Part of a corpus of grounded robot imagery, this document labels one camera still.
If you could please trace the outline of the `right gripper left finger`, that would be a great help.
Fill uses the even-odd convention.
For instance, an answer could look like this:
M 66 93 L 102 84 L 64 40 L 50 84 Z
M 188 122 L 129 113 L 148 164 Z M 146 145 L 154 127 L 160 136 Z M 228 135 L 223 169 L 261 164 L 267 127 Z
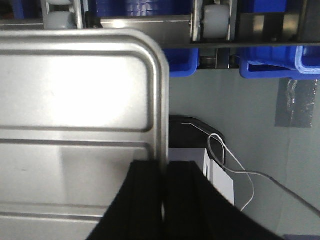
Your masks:
M 155 160 L 135 160 L 115 199 L 88 240 L 162 238 L 162 174 Z

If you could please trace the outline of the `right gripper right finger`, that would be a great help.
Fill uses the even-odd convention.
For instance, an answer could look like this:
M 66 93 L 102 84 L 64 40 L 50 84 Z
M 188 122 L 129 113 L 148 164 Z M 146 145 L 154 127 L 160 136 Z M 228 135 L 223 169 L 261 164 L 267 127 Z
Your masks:
M 278 240 L 233 206 L 193 161 L 172 161 L 166 169 L 166 240 Z

